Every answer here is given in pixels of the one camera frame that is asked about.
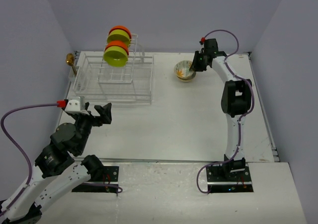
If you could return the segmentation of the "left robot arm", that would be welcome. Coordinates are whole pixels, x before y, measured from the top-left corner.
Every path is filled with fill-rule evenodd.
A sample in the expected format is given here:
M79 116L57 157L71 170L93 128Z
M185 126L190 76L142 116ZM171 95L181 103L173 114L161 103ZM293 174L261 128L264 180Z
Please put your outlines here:
M71 116L74 123L63 123L50 136L50 143L31 163L22 147L8 133L4 121L10 114L35 107L58 107ZM88 110L89 103L81 97L60 100L55 103L29 105L13 109L3 115L0 126L4 134L18 148L28 165L28 176L14 194L0 203L0 214L5 224L35 224L52 204L79 185L123 189L110 182L97 183L103 176L104 165L95 155L88 155L80 164L74 157L85 149L91 129L112 122L112 104L95 105L97 116Z

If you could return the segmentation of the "white floral patterned bowl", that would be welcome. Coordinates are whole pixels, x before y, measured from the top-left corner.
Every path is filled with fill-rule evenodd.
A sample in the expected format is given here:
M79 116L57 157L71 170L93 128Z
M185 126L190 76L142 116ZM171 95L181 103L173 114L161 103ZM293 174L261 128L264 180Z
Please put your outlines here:
M177 77L189 77L192 76L192 74L196 74L196 72L190 70L192 62L189 60L183 60L178 62L173 69L174 74Z

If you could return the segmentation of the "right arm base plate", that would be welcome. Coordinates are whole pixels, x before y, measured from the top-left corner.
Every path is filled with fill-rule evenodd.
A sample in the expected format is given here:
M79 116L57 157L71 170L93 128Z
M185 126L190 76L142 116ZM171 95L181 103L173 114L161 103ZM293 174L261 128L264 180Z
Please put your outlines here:
M242 171L225 172L221 166L206 167L208 193L253 192L250 170L246 164Z

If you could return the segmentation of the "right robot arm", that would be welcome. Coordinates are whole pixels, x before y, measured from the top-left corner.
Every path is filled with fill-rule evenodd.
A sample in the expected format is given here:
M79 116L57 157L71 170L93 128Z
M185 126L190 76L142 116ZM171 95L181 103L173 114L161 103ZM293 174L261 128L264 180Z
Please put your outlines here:
M203 48L195 52L190 69L203 72L211 67L221 78L224 83L221 109L226 115L228 128L224 161L214 162L206 170L214 177L232 181L239 176L239 172L245 170L243 125L246 115L253 108L252 82L238 75L228 64L229 56L219 50L216 39L202 38L200 44Z

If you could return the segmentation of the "blue yellow patterned bowl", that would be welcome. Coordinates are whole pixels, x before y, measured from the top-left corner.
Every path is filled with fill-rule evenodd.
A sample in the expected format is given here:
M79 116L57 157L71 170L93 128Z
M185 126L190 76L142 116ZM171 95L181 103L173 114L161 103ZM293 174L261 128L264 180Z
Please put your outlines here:
M185 77L185 78L182 78L182 77L177 77L177 78L181 82L191 82L194 80L195 77L196 77L196 74L192 74L192 76Z

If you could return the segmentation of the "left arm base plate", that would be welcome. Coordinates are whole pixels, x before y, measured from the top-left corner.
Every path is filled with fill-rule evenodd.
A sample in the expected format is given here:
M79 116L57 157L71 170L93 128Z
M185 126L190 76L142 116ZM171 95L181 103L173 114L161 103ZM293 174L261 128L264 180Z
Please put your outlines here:
M119 166L104 166L102 171L99 171L87 183L102 184L101 186L93 186L81 184L75 187L74 193L115 193L119 194L122 191L118 188Z

